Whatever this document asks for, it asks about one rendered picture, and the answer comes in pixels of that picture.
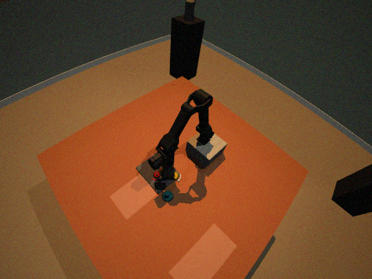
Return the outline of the green gear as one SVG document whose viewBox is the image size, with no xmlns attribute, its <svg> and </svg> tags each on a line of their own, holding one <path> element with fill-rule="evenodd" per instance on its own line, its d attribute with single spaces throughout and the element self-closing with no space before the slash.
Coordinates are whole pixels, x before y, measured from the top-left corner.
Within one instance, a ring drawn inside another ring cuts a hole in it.
<svg viewBox="0 0 372 279">
<path fill-rule="evenodd" d="M 173 193 L 171 193 L 169 190 L 168 191 L 165 191 L 163 192 L 164 194 L 162 195 L 162 199 L 164 199 L 165 201 L 171 201 L 173 199 Z"/>
</svg>

